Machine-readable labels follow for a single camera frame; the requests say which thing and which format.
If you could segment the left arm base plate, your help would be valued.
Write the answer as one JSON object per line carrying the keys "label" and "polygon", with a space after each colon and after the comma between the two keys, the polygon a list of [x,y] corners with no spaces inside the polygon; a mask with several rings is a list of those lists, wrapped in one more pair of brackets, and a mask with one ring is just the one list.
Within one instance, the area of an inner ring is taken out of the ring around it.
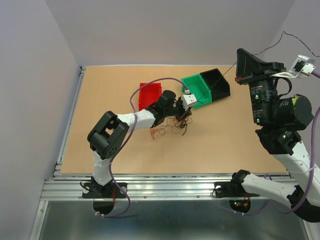
{"label": "left arm base plate", "polygon": [[80,182],[83,199],[125,199],[125,194],[111,181],[105,186],[93,182]]}

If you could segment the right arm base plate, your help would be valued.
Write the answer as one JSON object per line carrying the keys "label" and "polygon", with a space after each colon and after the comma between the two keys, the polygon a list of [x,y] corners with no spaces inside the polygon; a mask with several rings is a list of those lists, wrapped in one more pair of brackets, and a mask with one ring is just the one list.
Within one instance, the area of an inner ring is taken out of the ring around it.
{"label": "right arm base plate", "polygon": [[248,193],[244,190],[240,183],[231,181],[218,181],[214,183],[211,196],[216,199],[221,198],[244,198],[244,197],[259,197],[259,194]]}

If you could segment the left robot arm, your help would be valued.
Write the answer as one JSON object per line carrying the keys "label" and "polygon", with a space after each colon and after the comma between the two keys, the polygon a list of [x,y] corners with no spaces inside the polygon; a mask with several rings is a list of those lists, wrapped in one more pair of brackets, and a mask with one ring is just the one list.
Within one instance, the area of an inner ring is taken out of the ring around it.
{"label": "left robot arm", "polygon": [[133,132],[153,129],[166,118],[173,117],[181,122],[191,116],[191,109],[197,102],[196,96],[189,90],[181,97],[176,97],[173,91],[165,90],[157,101],[140,111],[128,114],[107,111],[87,136],[93,152],[94,168],[90,181],[82,184],[82,197],[98,199],[116,195],[117,187],[110,172],[111,165]]}

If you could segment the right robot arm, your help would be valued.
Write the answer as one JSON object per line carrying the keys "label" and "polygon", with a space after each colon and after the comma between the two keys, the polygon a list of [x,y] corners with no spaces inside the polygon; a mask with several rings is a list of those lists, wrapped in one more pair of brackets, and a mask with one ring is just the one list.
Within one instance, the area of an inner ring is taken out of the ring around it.
{"label": "right robot arm", "polygon": [[288,207],[290,213],[317,223],[320,220],[320,170],[315,152],[308,152],[299,131],[314,127],[318,114],[301,94],[278,94],[279,80],[314,75],[314,59],[298,55],[290,68],[281,62],[266,62],[243,48],[237,54],[235,81],[249,87],[253,121],[263,148],[278,160],[296,185],[267,180],[245,170],[236,172],[230,189],[235,195],[256,194]]}

